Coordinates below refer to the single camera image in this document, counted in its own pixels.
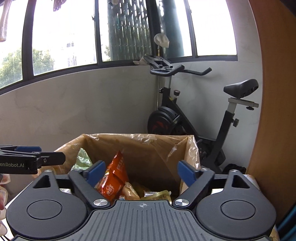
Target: brown plastic bag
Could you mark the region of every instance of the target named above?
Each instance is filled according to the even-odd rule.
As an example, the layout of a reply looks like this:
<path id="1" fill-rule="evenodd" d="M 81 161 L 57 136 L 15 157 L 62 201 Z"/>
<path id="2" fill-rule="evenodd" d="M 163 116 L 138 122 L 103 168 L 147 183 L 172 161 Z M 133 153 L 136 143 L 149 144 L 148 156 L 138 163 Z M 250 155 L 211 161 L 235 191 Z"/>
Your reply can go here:
<path id="1" fill-rule="evenodd" d="M 193 136 L 163 136 L 152 134 L 83 134 L 56 151 L 66 156 L 63 165 L 42 167 L 56 174 L 66 174 L 76 162 L 80 148 L 89 155 L 92 163 L 98 160 L 109 165 L 121 151 L 130 182 L 138 182 L 152 191 L 169 190 L 172 196 L 180 194 L 181 179 L 177 163 L 185 160 L 200 168 L 198 148 Z"/>

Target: exercise bike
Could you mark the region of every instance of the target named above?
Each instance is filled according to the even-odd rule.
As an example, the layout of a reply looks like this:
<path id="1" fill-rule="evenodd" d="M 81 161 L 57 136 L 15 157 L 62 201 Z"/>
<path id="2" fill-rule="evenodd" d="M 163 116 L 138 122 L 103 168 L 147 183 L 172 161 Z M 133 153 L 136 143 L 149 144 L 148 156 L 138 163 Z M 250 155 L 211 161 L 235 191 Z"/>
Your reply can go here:
<path id="1" fill-rule="evenodd" d="M 184 65 L 174 68 L 168 60 L 160 56 L 145 56 L 144 58 L 151 66 L 151 74 L 169 77 L 168 88 L 163 87 L 159 89 L 159 93 L 162 94 L 162 103 L 161 106 L 149 116 L 147 125 L 148 133 L 160 135 L 194 135 L 199 149 L 201 165 L 210 168 L 217 174 L 221 174 L 219 166 L 225 161 L 222 146 L 230 125 L 233 124 L 234 127 L 237 127 L 239 123 L 238 119 L 233 119 L 236 105 L 245 105 L 248 110 L 254 110 L 254 108 L 259 107 L 257 103 L 241 99 L 258 89 L 259 84 L 257 80 L 249 79 L 224 87 L 224 92 L 231 95 L 233 98 L 228 99 L 229 105 L 225 111 L 216 140 L 209 139 L 198 134 L 177 105 L 177 97 L 180 95 L 180 91 L 174 90 L 174 98 L 170 96 L 170 91 L 173 75 L 183 72 L 203 76 L 211 72 L 212 69 L 208 68 L 204 72 L 197 72 L 185 69 Z"/>

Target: yellow wrapper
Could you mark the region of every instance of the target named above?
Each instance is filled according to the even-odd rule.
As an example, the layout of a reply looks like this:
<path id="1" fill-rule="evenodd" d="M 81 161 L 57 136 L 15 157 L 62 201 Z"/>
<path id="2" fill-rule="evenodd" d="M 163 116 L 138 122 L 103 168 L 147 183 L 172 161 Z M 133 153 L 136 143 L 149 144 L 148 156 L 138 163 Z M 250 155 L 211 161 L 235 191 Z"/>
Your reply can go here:
<path id="1" fill-rule="evenodd" d="M 168 200 L 170 204 L 172 204 L 172 200 L 170 198 L 170 193 L 168 190 L 164 190 L 162 192 L 158 192 L 148 197 L 141 197 L 141 200 L 144 201 L 152 201 L 152 200 Z"/>

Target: bike handlebar grip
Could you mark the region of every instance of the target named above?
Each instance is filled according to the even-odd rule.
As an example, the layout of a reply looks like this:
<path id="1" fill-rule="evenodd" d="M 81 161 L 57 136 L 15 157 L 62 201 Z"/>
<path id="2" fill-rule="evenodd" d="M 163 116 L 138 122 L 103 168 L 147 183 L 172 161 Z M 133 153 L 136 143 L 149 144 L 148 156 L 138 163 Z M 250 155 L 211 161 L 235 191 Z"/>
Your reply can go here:
<path id="1" fill-rule="evenodd" d="M 203 76 L 203 75 L 210 73 L 211 71 L 212 71 L 212 68 L 207 68 L 204 72 L 197 72 L 197 71 L 192 71 L 189 69 L 184 69 L 181 72 L 188 73 L 188 74 L 194 74 L 194 75 L 198 75 L 198 76 Z"/>
<path id="2" fill-rule="evenodd" d="M 173 70 L 170 70 L 170 71 L 167 71 L 167 70 L 164 70 L 164 69 L 151 69 L 150 73 L 154 74 L 154 75 L 163 76 L 163 77 L 170 77 L 172 75 L 175 75 L 178 72 L 181 72 L 184 69 L 185 69 L 184 65 L 179 65 L 178 67 L 176 67 L 176 68 L 174 68 Z"/>

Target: red snack bag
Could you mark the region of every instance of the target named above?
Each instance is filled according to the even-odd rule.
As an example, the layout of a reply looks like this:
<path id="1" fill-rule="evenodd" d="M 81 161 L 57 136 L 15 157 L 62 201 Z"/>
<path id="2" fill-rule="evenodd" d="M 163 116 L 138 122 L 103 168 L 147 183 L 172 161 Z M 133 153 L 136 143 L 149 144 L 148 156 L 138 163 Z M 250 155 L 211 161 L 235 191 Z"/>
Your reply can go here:
<path id="1" fill-rule="evenodd" d="M 128 175 L 120 151 L 115 155 L 110 165 L 107 167 L 104 177 L 95 186 L 95 189 L 109 201 L 113 201 L 117 193 L 128 182 Z"/>

